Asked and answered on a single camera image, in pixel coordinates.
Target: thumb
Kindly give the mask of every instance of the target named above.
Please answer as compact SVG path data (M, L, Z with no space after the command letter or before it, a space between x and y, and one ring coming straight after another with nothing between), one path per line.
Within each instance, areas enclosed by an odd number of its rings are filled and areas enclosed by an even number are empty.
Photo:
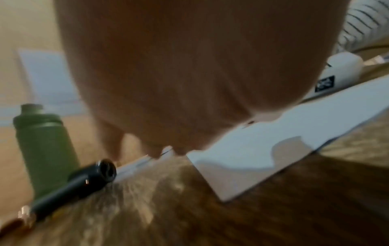
M103 119L95 117L94 121L97 129L97 135L108 156L112 160L119 160L124 131Z

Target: striped cloth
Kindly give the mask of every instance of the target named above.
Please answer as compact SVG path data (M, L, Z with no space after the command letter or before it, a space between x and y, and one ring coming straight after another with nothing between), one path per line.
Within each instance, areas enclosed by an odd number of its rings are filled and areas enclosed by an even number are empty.
M353 0L333 53L353 51L389 36L389 0Z

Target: finger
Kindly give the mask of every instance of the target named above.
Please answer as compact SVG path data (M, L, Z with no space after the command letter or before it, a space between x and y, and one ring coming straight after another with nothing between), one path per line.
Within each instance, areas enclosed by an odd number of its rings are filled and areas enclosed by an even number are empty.
M119 160L124 132L100 118L95 118L95 124L98 137L108 156L112 160Z
M184 156L184 155L186 155L190 151L189 148L174 147L174 146L173 146L173 150L179 156Z
M154 144L150 144L150 143L146 143L146 142L142 141L141 148L145 154L149 155L152 158L158 159L161 156L163 146L162 145L154 145Z

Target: paper on wall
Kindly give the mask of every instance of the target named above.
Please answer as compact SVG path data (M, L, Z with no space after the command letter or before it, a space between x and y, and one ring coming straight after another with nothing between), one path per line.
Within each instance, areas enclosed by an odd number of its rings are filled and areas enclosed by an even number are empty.
M239 127L187 156L222 201L302 159L389 107L389 76L300 104L274 122Z

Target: wooden table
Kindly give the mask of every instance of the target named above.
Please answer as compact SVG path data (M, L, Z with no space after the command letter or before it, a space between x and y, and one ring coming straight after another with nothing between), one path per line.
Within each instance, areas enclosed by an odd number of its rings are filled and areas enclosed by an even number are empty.
M229 203L172 157L0 245L389 245L388 165L389 110Z

